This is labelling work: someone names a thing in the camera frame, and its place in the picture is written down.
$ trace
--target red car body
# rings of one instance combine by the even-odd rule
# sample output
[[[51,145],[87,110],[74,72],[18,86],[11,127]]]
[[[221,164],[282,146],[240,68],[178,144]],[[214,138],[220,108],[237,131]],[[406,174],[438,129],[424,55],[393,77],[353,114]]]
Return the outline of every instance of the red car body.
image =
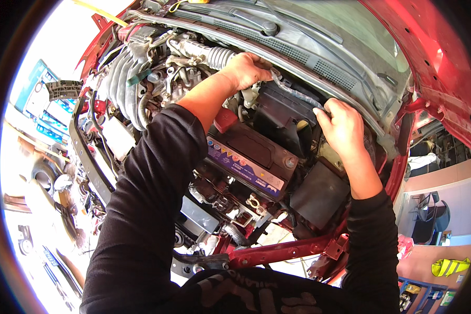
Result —
[[[385,186],[394,201],[406,171],[409,135],[426,123],[419,120],[422,111],[427,111],[439,120],[447,131],[471,149],[471,66],[461,39],[430,0],[360,2],[377,17],[401,47],[413,73],[414,90],[418,94],[416,101],[402,105],[395,118],[395,127],[399,129],[402,117],[415,113],[411,127],[405,130],[409,131],[408,136],[400,136],[400,139],[406,141],[399,143],[406,145],[406,154],[398,155],[393,161],[391,175]],[[130,8],[138,6],[139,3],[135,2]],[[106,49],[113,25],[113,22],[106,23],[98,17],[94,21],[101,31],[79,61],[79,64],[85,61],[82,79],[95,68],[99,54]],[[340,254],[347,250],[347,235],[343,233],[345,218],[346,213],[343,222],[333,233],[318,238],[237,251],[227,249],[228,243],[220,241],[215,253],[228,253],[232,268],[252,267],[319,253],[338,260]],[[341,275],[345,263],[344,255],[334,267],[330,267],[327,274],[332,277]]]

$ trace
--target car battery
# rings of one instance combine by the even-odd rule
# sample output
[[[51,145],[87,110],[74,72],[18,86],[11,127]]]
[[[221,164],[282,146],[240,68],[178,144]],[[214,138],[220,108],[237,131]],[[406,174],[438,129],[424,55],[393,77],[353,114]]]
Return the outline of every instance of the car battery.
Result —
[[[242,123],[224,133],[211,128],[207,144],[207,162],[273,201],[282,198],[298,163],[294,154]]]

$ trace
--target battery label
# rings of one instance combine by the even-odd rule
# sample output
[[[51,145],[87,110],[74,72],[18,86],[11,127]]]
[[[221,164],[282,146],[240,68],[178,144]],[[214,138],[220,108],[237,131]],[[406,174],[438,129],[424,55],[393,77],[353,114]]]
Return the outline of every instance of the battery label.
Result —
[[[246,181],[258,185],[271,195],[279,196],[284,185],[283,180],[210,136],[207,137],[207,144],[210,159],[239,174]]]

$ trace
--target yellow safety vest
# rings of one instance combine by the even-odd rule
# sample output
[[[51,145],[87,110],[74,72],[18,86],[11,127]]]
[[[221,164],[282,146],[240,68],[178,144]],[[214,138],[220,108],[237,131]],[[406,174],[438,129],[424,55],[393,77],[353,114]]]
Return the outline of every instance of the yellow safety vest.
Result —
[[[464,261],[441,259],[437,260],[436,263],[431,266],[431,272],[433,272],[433,275],[436,277],[443,275],[448,277],[453,273],[468,269],[470,264],[471,261],[467,257]]]

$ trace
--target black long sleeve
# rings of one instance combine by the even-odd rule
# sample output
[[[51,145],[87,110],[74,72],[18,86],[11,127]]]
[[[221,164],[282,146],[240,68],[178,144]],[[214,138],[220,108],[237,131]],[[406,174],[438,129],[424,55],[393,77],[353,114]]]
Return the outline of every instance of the black long sleeve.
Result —
[[[192,170],[207,155],[200,121],[172,105],[154,117],[124,163],[92,255],[82,312],[155,302],[170,281],[174,221]]]
[[[106,207],[82,313],[397,310],[396,229],[388,226],[394,213],[385,192],[352,204],[345,289],[261,268],[207,270],[181,288],[172,283],[174,221],[192,170],[206,155],[201,123],[188,110],[171,105],[154,117]]]
[[[395,222],[391,199],[385,190],[372,198],[352,200],[347,217],[350,252],[342,287],[362,298],[375,296],[387,313],[399,311]]]

